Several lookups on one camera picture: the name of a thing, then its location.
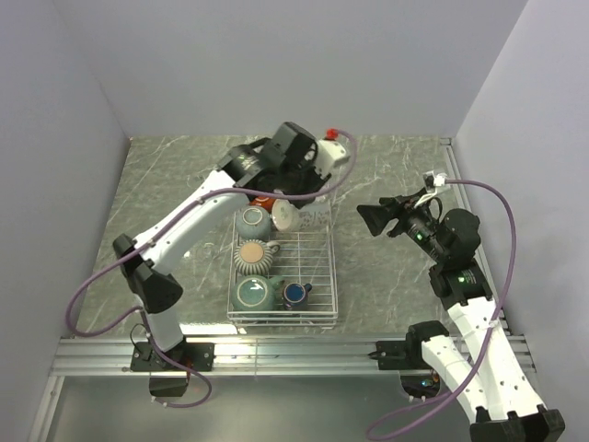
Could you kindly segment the orange ceramic mug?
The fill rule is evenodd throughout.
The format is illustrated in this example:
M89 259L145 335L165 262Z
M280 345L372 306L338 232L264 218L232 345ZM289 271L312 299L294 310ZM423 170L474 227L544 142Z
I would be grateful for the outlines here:
M249 204L251 206L256 206L256 207L262 208L270 214L275 202L276 202L275 198L257 196Z

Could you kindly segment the floral white ceramic mug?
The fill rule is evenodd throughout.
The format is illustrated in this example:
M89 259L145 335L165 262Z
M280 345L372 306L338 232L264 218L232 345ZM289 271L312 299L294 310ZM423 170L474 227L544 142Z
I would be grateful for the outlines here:
M272 206L271 220L281 232L319 230L330 222L330 207L322 202L297 209L287 200L277 200Z

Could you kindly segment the pale blue ceramic mug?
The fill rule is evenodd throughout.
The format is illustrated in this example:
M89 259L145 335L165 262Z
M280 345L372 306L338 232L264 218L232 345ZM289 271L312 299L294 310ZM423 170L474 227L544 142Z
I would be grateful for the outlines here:
M237 213L236 230L242 239L266 241L271 235L269 213L259 206L249 206Z

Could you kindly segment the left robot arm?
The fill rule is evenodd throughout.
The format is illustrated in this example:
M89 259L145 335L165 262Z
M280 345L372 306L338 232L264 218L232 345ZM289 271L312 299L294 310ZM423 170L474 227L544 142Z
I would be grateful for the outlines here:
M172 275L184 253L257 196L278 191L292 195L297 207L312 203L347 158L335 138L317 139L284 122L271 137L231 147L197 190L157 224L114 240L117 257L127 260L121 272L140 300L156 343L152 357L157 364L174 370L185 359L176 311L183 289Z

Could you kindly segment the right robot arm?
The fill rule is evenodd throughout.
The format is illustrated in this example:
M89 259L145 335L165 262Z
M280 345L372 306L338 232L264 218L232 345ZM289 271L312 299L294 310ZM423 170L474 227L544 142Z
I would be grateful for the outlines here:
M390 238L407 235L430 258L430 283L460 332L470 357L462 356L438 321L415 324L406 335L405 356L415 367L432 368L449 388L443 404L457 401L473 441L556 441L565 429L560 411L550 409L528 382L501 323L498 307L475 252L479 218L465 209L432 215L420 196L382 198L360 204L359 215L378 236L389 222Z

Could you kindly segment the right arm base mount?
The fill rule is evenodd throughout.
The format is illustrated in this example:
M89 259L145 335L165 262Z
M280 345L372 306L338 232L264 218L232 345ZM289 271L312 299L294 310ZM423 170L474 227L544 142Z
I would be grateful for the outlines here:
M438 374L424 363L406 341L378 341L368 357L380 371L398 371L402 394L410 401L426 401L442 391Z

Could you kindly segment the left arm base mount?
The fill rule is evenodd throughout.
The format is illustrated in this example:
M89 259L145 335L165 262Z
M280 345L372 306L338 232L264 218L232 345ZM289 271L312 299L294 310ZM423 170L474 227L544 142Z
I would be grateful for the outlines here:
M149 375L148 388L155 401L171 408L189 408L211 397L213 387L203 372L213 369L213 343L181 343L164 353L159 353L149 342L139 342L133 346L129 370ZM191 378L203 381L206 388L204 396L193 403L172 402L188 392Z

